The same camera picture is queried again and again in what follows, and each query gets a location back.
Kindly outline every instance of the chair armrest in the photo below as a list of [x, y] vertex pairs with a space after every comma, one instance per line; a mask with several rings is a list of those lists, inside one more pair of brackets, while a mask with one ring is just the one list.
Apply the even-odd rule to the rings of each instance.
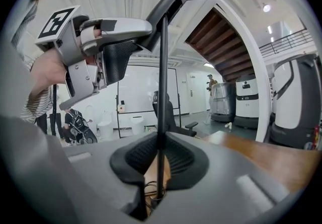
[[191, 128], [193, 128], [196, 125], [198, 125], [198, 122], [195, 121], [195, 122], [190, 123], [189, 125], [186, 125], [185, 128], [191, 129]]

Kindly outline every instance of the whiteboard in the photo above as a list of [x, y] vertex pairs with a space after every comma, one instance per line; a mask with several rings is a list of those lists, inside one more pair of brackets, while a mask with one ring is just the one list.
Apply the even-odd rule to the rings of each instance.
[[[128, 65], [124, 78], [119, 82], [119, 104], [125, 103], [125, 112], [153, 111], [152, 101], [158, 91], [159, 68]], [[173, 108], [178, 108], [176, 70], [168, 68], [168, 94]]]

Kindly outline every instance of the black pants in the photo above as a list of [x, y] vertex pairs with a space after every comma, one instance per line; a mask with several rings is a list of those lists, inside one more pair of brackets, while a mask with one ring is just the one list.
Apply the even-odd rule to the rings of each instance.
[[[64, 137], [65, 137], [65, 141], [70, 143], [71, 140], [75, 140], [75, 136], [70, 132], [69, 129], [66, 129], [64, 126], [62, 128], [62, 132], [64, 134]], [[81, 134], [78, 134], [76, 136], [76, 141], [79, 142], [80, 139], [82, 139], [82, 135]]]
[[[52, 114], [49, 115], [49, 120], [50, 120], [50, 126], [52, 125]], [[60, 138], [64, 138], [64, 134], [62, 132], [62, 127], [61, 127], [61, 115], [60, 113], [56, 113], [56, 124], [59, 132]]]
[[36, 123], [40, 127], [40, 129], [47, 134], [47, 114], [43, 114], [40, 117], [36, 118]]

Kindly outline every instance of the seated person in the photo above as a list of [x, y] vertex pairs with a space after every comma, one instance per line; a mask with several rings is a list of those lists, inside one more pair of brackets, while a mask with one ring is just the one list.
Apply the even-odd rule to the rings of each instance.
[[73, 119], [77, 115], [79, 115], [81, 117], [83, 117], [83, 115], [79, 111], [74, 110], [72, 108], [66, 109], [65, 112], [66, 112], [65, 126], [62, 128], [64, 137], [65, 137], [65, 141], [66, 141], [67, 145], [72, 145], [72, 140], [76, 140], [76, 144], [80, 144], [79, 141], [82, 139], [83, 135], [81, 133], [79, 133], [75, 136], [70, 132], [70, 129], [73, 127], [73, 125], [72, 125]]

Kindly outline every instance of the round ceiling light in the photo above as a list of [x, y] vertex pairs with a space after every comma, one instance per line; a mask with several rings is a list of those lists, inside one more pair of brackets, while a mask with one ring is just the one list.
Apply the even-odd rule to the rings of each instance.
[[271, 6], [270, 6], [270, 5], [264, 5], [264, 7], [263, 7], [263, 11], [264, 11], [265, 13], [267, 13], [269, 10], [271, 10]]

